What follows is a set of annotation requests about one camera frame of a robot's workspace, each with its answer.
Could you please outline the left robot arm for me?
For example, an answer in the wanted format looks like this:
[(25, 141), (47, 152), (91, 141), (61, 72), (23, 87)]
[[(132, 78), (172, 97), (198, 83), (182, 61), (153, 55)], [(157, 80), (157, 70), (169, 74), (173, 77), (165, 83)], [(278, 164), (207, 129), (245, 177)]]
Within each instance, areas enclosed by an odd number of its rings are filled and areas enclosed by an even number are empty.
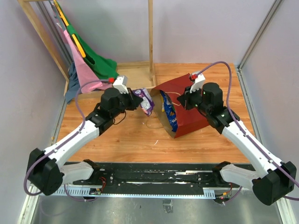
[(100, 167), (91, 160), (71, 165), (66, 162), (81, 147), (110, 128), (119, 114), (137, 109), (142, 101), (131, 89), (127, 93), (120, 93), (116, 88), (106, 89), (94, 110), (83, 117), (74, 131), (54, 145), (44, 150), (36, 148), (30, 153), (23, 183), (25, 192), (31, 194), (27, 188), (28, 181), (40, 193), (49, 196), (67, 183), (84, 180), (94, 185), (102, 180)]

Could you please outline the purple candy bag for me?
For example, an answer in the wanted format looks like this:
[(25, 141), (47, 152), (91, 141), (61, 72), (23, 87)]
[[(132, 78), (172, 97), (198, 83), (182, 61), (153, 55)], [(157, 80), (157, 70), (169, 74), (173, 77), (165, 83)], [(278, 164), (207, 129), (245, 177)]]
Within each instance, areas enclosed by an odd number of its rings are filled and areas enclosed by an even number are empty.
[(142, 98), (142, 102), (140, 106), (143, 112), (145, 113), (145, 115), (150, 116), (153, 112), (155, 104), (148, 90), (146, 88), (141, 88), (141, 89), (133, 90), (133, 93), (136, 96)]

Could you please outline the red brown paper bag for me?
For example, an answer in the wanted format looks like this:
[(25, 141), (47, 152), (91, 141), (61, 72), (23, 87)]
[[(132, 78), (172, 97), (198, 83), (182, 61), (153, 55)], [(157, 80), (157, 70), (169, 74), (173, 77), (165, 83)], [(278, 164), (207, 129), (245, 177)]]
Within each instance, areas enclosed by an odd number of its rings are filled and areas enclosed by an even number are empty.
[[(185, 110), (177, 101), (177, 97), (184, 93), (185, 87), (192, 85), (189, 75), (190, 74), (186, 74), (164, 82), (150, 91), (150, 95), (154, 102), (153, 110), (164, 129), (172, 138), (178, 138), (208, 126), (206, 118), (204, 118), (197, 109), (193, 108), (191, 110)], [(162, 111), (163, 100), (161, 92), (166, 93), (174, 104), (176, 122), (178, 125), (176, 131), (173, 131), (173, 128), (171, 127), (166, 111)]]

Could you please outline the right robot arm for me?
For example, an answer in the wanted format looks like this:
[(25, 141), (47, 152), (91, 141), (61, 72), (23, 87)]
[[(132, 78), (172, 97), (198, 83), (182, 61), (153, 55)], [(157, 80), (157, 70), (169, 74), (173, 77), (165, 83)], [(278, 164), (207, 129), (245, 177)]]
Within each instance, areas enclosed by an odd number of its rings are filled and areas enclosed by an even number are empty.
[(254, 171), (239, 168), (229, 162), (219, 164), (212, 174), (214, 185), (221, 187), (235, 183), (253, 191), (265, 205), (272, 205), (298, 185), (297, 168), (292, 162), (283, 162), (264, 147), (223, 100), (222, 89), (216, 83), (186, 87), (177, 98), (185, 110), (197, 109), (209, 125), (229, 139), (245, 155)]

